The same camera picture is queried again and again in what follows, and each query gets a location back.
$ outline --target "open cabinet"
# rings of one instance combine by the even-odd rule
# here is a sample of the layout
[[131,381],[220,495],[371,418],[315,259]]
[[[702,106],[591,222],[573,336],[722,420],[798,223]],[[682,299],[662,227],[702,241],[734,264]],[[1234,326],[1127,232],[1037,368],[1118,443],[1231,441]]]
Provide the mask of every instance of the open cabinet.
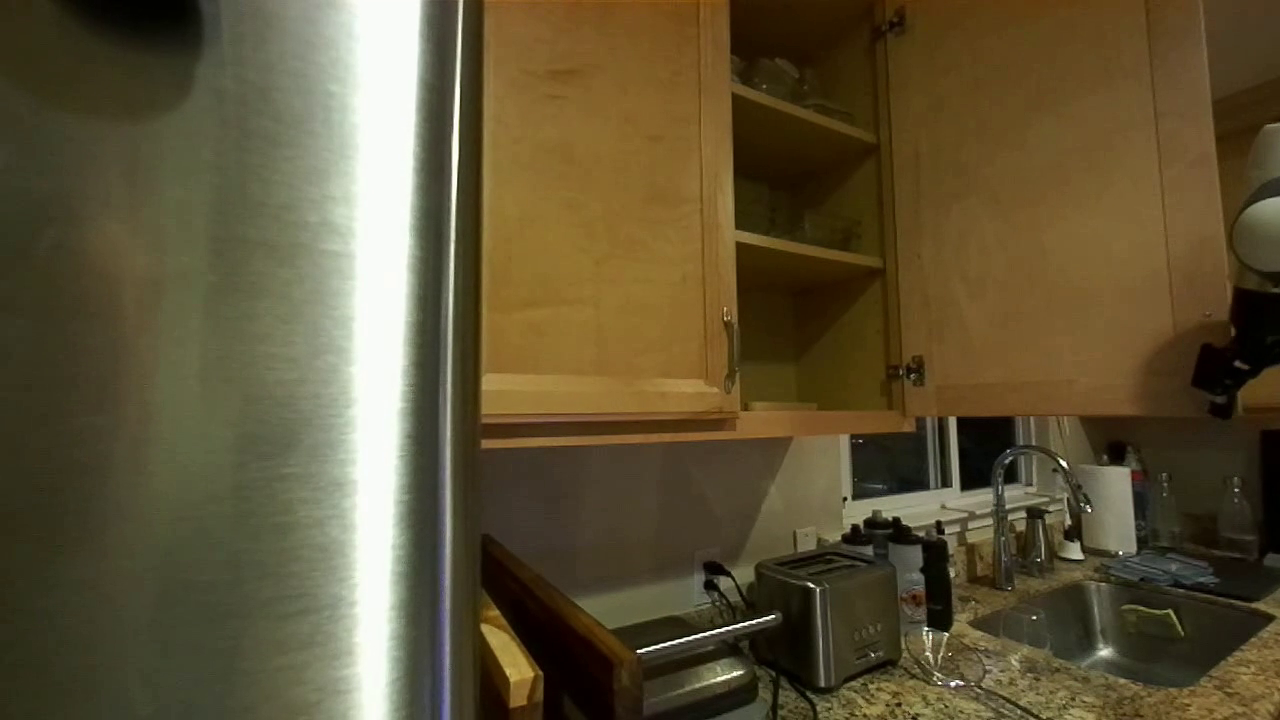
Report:
[[904,430],[876,0],[731,0],[741,430]]

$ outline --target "stainless steel toaster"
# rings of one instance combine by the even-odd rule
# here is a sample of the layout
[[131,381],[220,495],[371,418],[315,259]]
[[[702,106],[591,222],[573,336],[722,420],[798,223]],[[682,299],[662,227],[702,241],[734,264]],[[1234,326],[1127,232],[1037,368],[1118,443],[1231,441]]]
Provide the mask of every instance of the stainless steel toaster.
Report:
[[836,689],[899,656],[890,570],[840,545],[760,561],[753,604],[784,612],[784,623],[756,640],[756,656],[807,689]]

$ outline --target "electrical outlet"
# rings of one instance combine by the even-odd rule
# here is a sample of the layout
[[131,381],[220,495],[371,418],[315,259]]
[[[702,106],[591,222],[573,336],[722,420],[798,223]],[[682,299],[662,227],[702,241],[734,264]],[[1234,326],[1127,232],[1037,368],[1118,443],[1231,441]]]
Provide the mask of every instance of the electrical outlet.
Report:
[[816,534],[816,547],[844,545],[840,529]]
[[702,591],[702,570],[697,570],[688,582],[688,612],[702,618],[708,609],[711,609],[711,595]]
[[720,547],[700,547],[697,556],[692,556],[692,609],[711,609],[711,595],[708,595],[708,587],[702,587],[702,582],[708,582],[708,574],[702,574],[702,563],[708,561],[720,561],[722,563],[722,556],[720,556]]
[[811,553],[811,547],[821,547],[821,529],[793,529],[793,547],[794,553]]

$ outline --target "bottle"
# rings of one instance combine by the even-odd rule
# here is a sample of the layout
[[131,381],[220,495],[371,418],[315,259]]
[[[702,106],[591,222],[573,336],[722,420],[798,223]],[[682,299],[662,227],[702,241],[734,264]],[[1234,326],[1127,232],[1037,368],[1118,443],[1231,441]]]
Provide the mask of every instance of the bottle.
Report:
[[922,630],[922,547],[919,540],[912,545],[886,545],[886,563],[894,576],[894,620],[899,633],[912,637]]
[[1172,495],[1172,475],[1156,471],[1151,488],[1151,547],[1175,547],[1185,540],[1185,514]]
[[886,521],[885,514],[873,514],[873,517],[863,521],[863,534],[866,534],[866,540],[873,540],[873,547],[876,547],[876,561],[886,563],[886,545],[894,540],[899,523]]
[[1239,553],[1239,556],[1254,561],[1254,523],[1253,523],[1253,507],[1243,502],[1239,475],[1228,479],[1228,495],[1215,507],[1215,545],[1222,553]]
[[946,637],[955,623],[955,600],[951,600],[951,561],[946,561],[946,535],[932,534],[922,545],[922,663],[941,672],[946,656]]
[[1051,570],[1051,540],[1039,504],[1026,507],[1026,570],[1033,576],[1045,576]]

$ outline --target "refrigerator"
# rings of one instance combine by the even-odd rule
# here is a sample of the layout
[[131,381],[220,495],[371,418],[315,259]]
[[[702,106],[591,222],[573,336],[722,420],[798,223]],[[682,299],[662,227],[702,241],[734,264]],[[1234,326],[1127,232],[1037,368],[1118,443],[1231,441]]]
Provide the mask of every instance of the refrigerator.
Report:
[[470,0],[0,0],[0,716],[470,716]]

